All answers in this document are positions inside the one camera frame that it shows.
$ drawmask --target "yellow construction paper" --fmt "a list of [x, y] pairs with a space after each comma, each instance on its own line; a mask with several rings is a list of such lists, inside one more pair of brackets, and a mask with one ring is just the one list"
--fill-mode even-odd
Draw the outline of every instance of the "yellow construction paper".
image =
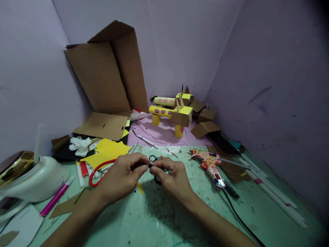
[[129, 131], [128, 130], [126, 130], [126, 129], [124, 129], [124, 132], [123, 132], [123, 134], [122, 134], [122, 136], [121, 136], [121, 138], [122, 137], [125, 137], [126, 135], [128, 135], [129, 134]]
[[120, 155], [129, 152], [130, 147], [124, 145], [123, 142], [114, 142], [108, 139], [102, 139], [95, 148], [97, 154], [91, 155], [80, 161], [87, 161], [94, 169], [101, 163], [116, 159]]
[[137, 182], [137, 188], [139, 189], [139, 191], [141, 192], [141, 194], [144, 194], [144, 190], [143, 190], [143, 186], [141, 185], [140, 182]]

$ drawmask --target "white mug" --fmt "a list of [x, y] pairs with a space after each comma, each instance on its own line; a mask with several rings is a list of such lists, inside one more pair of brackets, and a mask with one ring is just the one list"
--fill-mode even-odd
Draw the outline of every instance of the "white mug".
[[69, 170], [52, 157], [40, 157], [39, 163], [23, 176], [0, 189], [0, 201], [5, 197], [22, 199], [13, 209], [0, 216], [0, 222], [12, 217], [29, 202], [39, 202], [53, 196], [69, 179]]

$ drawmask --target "purple wall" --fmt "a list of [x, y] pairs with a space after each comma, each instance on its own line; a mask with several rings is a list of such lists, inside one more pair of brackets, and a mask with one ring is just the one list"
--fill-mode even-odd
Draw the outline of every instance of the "purple wall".
[[115, 19], [133, 26], [149, 97], [174, 96], [183, 83], [204, 100], [243, 0], [53, 2], [71, 44]]
[[41, 155], [50, 155], [50, 140], [72, 132], [90, 109], [66, 64], [69, 41], [52, 1], [1, 1], [0, 33], [0, 161], [33, 151], [39, 123]]
[[246, 1], [208, 94], [216, 123], [326, 215], [329, 50], [311, 1]]

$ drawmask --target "crumpled tissue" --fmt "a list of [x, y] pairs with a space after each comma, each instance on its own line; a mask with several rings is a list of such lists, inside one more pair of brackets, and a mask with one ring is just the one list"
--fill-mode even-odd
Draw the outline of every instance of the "crumpled tissue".
[[85, 140], [83, 140], [81, 137], [72, 137], [70, 143], [72, 144], [69, 146], [69, 149], [71, 151], [77, 150], [75, 152], [76, 156], [85, 157], [88, 153], [88, 146], [92, 143], [92, 141], [89, 137]]

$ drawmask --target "table surface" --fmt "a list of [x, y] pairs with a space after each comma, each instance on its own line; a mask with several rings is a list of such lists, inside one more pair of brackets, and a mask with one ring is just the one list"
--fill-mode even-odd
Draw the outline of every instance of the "table surface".
[[[170, 158], [183, 161], [193, 190], [211, 208], [221, 216], [238, 227], [245, 234], [239, 220], [230, 209], [227, 199], [218, 190], [215, 190], [207, 173], [197, 161], [190, 160], [188, 151], [193, 148], [207, 150], [205, 146], [182, 146], [181, 152]], [[138, 146], [135, 152], [146, 156], [151, 154], [159, 157], [158, 150]], [[277, 204], [251, 181], [242, 181], [235, 184], [230, 181], [224, 172], [223, 178], [227, 180], [240, 199], [231, 202], [245, 224], [267, 246], [317, 246], [321, 237], [328, 232], [306, 207], [305, 203], [282, 181], [275, 177], [273, 172], [263, 163], [253, 161], [267, 175], [277, 188], [296, 203], [296, 209], [304, 218], [308, 228], [298, 226]], [[65, 165], [76, 176], [74, 163]], [[154, 177], [146, 172], [140, 179], [144, 194], [136, 188], [136, 192], [109, 206], [93, 226], [85, 246], [207, 246], [207, 236], [200, 225], [176, 201], [168, 196], [160, 185], [154, 182]], [[76, 195], [81, 189], [75, 179], [60, 203]], [[35, 204], [41, 211], [50, 199]], [[49, 219], [51, 213], [45, 218], [37, 235], [30, 244], [31, 247], [40, 246], [61, 225], [69, 214]]]

